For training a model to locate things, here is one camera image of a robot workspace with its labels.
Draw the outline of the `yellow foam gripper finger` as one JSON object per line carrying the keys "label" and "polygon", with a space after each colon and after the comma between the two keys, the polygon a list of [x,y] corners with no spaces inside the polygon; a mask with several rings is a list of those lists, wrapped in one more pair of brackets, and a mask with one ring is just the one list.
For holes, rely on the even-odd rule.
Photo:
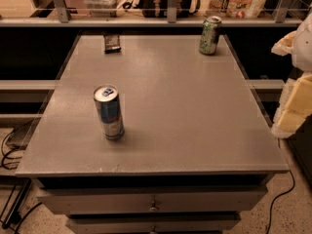
{"label": "yellow foam gripper finger", "polygon": [[293,41],[296,31],[292,31],[281,38],[271,49],[271,52],[278,56],[293,54]]}
{"label": "yellow foam gripper finger", "polygon": [[288,138],[311,115],[312,73],[304,73],[296,80],[289,78],[280,96],[271,133],[277,138]]}

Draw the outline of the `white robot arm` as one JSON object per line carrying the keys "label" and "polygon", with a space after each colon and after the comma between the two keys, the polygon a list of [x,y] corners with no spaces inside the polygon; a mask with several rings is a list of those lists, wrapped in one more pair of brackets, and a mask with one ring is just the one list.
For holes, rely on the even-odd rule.
{"label": "white robot arm", "polygon": [[312,15],[275,43],[271,52],[279,56],[290,54],[292,65],[302,71],[299,78],[287,80],[273,118],[273,136],[288,138],[312,115]]}

